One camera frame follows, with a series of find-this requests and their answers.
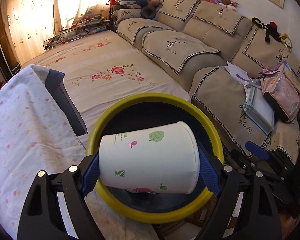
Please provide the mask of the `beige sofa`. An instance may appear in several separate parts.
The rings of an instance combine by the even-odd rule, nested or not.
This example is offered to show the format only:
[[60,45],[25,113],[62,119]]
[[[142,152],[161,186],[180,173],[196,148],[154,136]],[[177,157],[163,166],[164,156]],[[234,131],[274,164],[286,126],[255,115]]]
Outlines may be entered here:
[[272,131],[262,131],[243,111],[244,87],[226,66],[232,63],[256,78],[262,70],[287,62],[300,83],[300,61],[280,42],[266,42],[265,32],[251,20],[218,4],[161,0],[153,9],[155,16],[151,12],[140,5],[115,5],[110,27],[189,92],[227,148],[246,154],[250,140],[296,162],[297,121],[277,121]]

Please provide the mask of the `yellow rimmed trash bin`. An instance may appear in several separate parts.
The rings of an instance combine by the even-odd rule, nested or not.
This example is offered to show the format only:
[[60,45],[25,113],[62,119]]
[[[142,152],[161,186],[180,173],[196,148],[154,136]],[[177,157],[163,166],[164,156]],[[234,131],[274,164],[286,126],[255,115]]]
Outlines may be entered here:
[[147,224],[183,219],[221,192],[219,135],[209,118],[176,96],[144,93],[110,106],[89,133],[95,155],[85,191]]

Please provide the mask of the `floral bed sheet platform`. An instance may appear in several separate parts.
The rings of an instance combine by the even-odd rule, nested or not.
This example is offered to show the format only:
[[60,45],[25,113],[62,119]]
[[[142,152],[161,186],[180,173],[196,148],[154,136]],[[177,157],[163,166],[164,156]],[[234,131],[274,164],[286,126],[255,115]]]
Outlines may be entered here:
[[63,72],[64,85],[90,131],[115,102],[139,93],[190,100],[188,92],[141,51],[112,31],[62,44],[27,61]]

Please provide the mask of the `stack of books on sofa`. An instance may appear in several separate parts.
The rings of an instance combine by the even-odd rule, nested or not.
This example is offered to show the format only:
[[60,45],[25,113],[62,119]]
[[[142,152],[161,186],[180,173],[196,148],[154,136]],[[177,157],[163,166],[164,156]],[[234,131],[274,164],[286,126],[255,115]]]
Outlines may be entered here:
[[275,128],[274,111],[265,100],[262,90],[247,85],[244,86],[246,100],[243,104],[243,111],[266,135],[269,135]]

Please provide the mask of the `cream curtains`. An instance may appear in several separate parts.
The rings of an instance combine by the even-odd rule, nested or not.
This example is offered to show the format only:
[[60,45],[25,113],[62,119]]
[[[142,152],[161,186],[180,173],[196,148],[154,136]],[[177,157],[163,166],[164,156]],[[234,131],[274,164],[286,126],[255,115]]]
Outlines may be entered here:
[[20,64],[44,52],[43,42],[87,14],[106,16],[109,0],[3,0],[2,19],[8,44]]

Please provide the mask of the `low shelf with books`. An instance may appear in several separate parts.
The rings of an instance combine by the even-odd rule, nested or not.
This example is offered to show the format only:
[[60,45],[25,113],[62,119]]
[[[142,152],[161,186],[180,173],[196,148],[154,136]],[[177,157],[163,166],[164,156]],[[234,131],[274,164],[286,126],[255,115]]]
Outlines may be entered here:
[[61,30],[58,35],[43,41],[43,49],[50,50],[87,35],[93,35],[108,29],[109,20],[101,15],[87,18],[73,24],[69,29]]

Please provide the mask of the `black tower fan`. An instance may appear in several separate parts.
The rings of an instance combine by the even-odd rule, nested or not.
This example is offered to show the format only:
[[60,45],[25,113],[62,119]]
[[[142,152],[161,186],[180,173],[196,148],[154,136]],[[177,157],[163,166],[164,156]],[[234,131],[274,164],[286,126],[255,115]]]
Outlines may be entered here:
[[8,82],[13,77],[11,69],[8,66],[5,56],[2,52],[1,46],[0,46],[0,71],[6,82]]

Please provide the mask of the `white strawberry paper cup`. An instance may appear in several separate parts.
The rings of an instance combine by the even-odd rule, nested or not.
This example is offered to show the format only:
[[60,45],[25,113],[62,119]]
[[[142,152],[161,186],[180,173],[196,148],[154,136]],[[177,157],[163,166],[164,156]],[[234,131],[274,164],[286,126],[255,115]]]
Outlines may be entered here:
[[99,166],[101,181],[107,187],[190,194],[199,178],[198,146],[183,121],[105,135],[99,148]]

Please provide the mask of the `white dotted tablecloth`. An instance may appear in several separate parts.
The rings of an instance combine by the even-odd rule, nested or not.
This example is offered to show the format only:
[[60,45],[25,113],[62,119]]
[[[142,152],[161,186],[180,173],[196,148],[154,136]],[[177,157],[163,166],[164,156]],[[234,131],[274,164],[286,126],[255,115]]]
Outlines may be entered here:
[[0,90],[0,224],[13,239],[37,172],[62,172],[85,155],[45,86],[49,72],[29,65]]

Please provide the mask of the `pink school backpack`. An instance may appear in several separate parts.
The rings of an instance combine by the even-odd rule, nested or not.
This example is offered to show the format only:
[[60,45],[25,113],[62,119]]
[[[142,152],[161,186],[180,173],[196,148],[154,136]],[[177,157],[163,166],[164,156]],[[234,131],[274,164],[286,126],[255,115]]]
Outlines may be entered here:
[[264,69],[261,87],[275,118],[291,122],[297,116],[300,107],[300,82],[287,61],[281,61],[274,68]]

